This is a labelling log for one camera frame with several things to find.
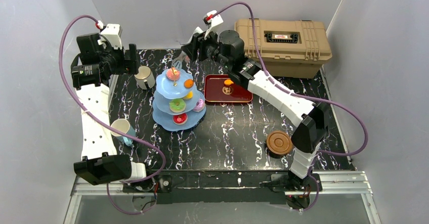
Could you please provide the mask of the light blue cup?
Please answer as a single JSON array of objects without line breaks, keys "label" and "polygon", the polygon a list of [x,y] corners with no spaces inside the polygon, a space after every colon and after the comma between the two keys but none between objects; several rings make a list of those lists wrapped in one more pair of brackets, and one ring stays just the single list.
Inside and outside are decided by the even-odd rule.
[{"label": "light blue cup", "polygon": [[[124,118],[117,119],[114,122],[112,122],[110,126],[121,133],[124,133],[134,138],[136,137],[136,131],[131,126],[130,122],[127,119],[124,119]],[[125,144],[128,147],[131,147],[133,145],[133,141],[134,141],[133,139],[122,136],[113,131],[111,132],[111,134],[115,138],[117,138],[121,143]]]}]

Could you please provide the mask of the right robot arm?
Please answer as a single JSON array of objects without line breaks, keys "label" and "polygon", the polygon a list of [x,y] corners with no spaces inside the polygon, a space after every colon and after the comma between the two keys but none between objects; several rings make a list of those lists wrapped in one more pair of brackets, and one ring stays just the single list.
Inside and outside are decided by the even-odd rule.
[{"label": "right robot arm", "polygon": [[234,30],[225,30],[220,35],[195,33],[181,50],[192,61],[211,59],[218,62],[235,84],[263,98],[289,118],[296,127],[291,136],[295,152],[289,174],[306,179],[328,132],[329,106],[286,92],[284,85],[265,74],[259,62],[244,54],[244,41]]}]

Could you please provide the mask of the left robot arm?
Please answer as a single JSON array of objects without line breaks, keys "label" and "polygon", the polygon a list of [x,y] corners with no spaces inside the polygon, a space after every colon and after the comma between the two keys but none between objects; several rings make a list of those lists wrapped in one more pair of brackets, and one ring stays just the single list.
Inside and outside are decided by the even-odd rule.
[{"label": "left robot arm", "polygon": [[109,80],[112,75],[136,74],[137,49],[126,56],[120,32],[102,31],[78,36],[79,54],[70,65],[72,84],[81,109],[83,147],[74,172],[89,184],[137,181],[147,176],[142,163],[118,155],[109,129]]}]

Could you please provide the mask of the silver metal tongs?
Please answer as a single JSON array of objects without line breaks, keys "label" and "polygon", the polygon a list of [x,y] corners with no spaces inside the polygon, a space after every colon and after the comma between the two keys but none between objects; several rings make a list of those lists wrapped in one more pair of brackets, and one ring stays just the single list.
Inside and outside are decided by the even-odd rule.
[{"label": "silver metal tongs", "polygon": [[176,69],[182,69],[183,65],[186,64],[186,55],[180,54],[178,57],[172,60],[171,67],[174,67]]}]

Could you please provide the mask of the red glazed donut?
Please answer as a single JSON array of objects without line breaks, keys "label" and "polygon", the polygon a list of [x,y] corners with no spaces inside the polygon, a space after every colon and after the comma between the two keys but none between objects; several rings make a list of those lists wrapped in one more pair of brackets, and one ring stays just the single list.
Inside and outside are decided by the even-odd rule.
[{"label": "red glazed donut", "polygon": [[173,122],[174,122],[176,125],[182,125],[182,124],[185,124],[185,123],[187,122],[187,120],[188,120],[188,115],[187,115],[187,113],[182,113],[182,114],[174,115],[174,116],[173,116]]}]

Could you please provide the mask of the pink sugared cake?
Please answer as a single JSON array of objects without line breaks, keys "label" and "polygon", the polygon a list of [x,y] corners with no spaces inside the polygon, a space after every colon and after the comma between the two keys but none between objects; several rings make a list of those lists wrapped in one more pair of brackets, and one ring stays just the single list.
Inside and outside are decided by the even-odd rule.
[{"label": "pink sugared cake", "polygon": [[167,70],[165,75],[169,80],[177,81],[180,79],[181,73],[175,67],[171,67],[170,69]]}]

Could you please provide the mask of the purple glazed donut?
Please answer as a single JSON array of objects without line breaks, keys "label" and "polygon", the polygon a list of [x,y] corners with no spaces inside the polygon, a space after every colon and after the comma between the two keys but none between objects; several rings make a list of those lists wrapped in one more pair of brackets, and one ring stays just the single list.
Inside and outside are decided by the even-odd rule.
[{"label": "purple glazed donut", "polygon": [[205,108],[205,100],[199,99],[196,106],[193,108],[194,112],[201,112]]}]

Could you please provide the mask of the green glazed donut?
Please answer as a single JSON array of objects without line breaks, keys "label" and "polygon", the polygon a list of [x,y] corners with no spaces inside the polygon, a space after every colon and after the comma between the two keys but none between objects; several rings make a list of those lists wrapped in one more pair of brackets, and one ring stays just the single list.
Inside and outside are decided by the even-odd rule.
[{"label": "green glazed donut", "polygon": [[181,113],[186,109],[186,103],[183,99],[172,99],[169,102],[169,109],[174,113]]}]

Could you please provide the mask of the beige ribbed mug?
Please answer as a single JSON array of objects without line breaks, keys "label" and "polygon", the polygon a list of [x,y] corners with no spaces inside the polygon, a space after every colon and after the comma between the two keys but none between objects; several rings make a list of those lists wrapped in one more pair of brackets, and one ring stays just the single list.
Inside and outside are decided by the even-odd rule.
[{"label": "beige ribbed mug", "polygon": [[138,73],[134,75],[139,88],[148,90],[155,86],[156,80],[152,70],[148,66],[140,66]]}]

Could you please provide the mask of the blue three-tier cake stand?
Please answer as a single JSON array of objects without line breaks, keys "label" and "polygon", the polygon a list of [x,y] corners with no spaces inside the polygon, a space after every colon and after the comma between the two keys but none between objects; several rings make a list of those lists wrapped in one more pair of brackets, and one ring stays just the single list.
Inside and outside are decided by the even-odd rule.
[{"label": "blue three-tier cake stand", "polygon": [[[186,72],[183,69],[178,69],[181,73],[180,79],[177,81],[169,80],[166,77],[166,72],[168,69],[164,70],[156,78],[156,90],[154,92],[154,101],[153,101],[153,119],[154,121],[162,126],[165,130],[168,131],[180,131],[187,130],[195,127],[204,117],[206,113],[205,108],[201,112],[194,112],[193,108],[196,106],[196,103],[199,99],[205,100],[205,97],[201,91],[196,87],[196,82],[191,73]],[[194,80],[194,85],[192,88],[185,88],[184,81],[187,79]],[[172,99],[178,99],[193,92],[193,98],[190,100],[184,100],[186,103],[186,109],[181,113],[174,113],[169,109],[169,102]],[[187,113],[188,120],[185,124],[176,125],[173,122],[173,116],[179,115],[182,113]]]}]

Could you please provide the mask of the red rectangular tray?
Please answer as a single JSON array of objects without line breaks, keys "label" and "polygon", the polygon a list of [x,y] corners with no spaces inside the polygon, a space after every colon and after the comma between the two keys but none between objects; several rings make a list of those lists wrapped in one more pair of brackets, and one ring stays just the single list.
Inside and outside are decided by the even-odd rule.
[{"label": "red rectangular tray", "polygon": [[230,79],[227,74],[210,74],[205,77],[204,96],[209,104],[245,104],[250,103],[253,94],[238,84],[224,86],[224,81]]}]

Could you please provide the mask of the yellow cake slice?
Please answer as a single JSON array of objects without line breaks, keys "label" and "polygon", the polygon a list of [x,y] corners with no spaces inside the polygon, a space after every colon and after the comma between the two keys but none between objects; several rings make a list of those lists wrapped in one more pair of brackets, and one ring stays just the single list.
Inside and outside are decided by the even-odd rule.
[{"label": "yellow cake slice", "polygon": [[193,92],[189,92],[188,94],[186,94],[183,99],[184,100],[190,100],[193,98]]}]

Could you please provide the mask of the orange fish cookie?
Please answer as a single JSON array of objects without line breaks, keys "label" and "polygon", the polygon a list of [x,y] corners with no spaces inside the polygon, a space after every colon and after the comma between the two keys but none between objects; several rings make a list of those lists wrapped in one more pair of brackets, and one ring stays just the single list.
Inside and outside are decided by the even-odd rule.
[{"label": "orange fish cookie", "polygon": [[234,82],[231,80],[231,79],[226,79],[225,81],[224,81],[224,86],[231,86],[231,85],[233,85],[234,84]]}]

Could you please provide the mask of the round brown wooden box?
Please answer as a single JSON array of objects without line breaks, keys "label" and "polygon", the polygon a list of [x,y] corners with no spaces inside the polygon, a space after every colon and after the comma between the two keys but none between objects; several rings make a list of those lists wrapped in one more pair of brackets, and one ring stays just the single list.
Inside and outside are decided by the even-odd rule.
[{"label": "round brown wooden box", "polygon": [[276,130],[267,135],[266,146],[268,154],[274,158],[281,158],[292,152],[291,137],[284,131]]}]

